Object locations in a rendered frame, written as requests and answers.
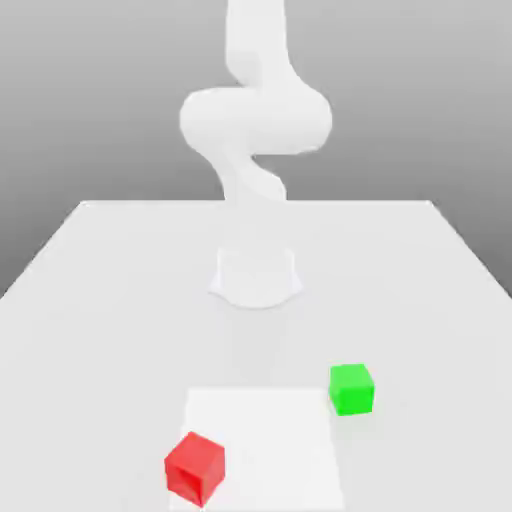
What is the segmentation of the small green cube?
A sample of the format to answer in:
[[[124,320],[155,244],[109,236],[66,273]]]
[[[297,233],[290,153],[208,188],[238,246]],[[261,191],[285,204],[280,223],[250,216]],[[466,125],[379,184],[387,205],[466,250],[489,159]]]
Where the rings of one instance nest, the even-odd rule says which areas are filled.
[[[338,416],[371,413],[375,383],[362,363],[335,365],[329,372],[329,397]]]

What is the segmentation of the small red cube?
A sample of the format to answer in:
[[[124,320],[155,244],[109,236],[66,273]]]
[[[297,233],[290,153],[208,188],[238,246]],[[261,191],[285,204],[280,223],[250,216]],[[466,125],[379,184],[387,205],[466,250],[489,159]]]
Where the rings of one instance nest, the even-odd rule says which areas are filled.
[[[204,507],[226,475],[225,448],[193,431],[164,459],[167,489]]]

